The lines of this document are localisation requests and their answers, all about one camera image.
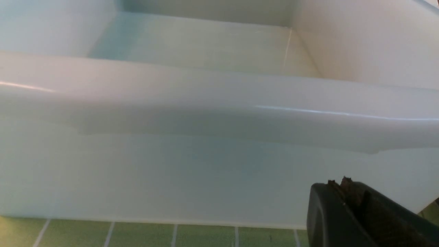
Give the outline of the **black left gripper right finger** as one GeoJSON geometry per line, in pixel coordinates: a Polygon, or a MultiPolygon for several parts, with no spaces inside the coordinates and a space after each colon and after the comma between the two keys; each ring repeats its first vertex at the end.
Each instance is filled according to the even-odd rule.
{"type": "Polygon", "coordinates": [[[356,221],[379,247],[437,247],[438,240],[428,235],[398,212],[397,203],[370,186],[343,177],[341,183],[328,185],[349,208],[356,221]]]}

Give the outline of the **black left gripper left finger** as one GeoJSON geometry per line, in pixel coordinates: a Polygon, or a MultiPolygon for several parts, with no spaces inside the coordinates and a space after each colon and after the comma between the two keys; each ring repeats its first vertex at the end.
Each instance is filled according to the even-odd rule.
{"type": "Polygon", "coordinates": [[[328,184],[311,186],[306,230],[311,247],[377,246],[328,184]]]}

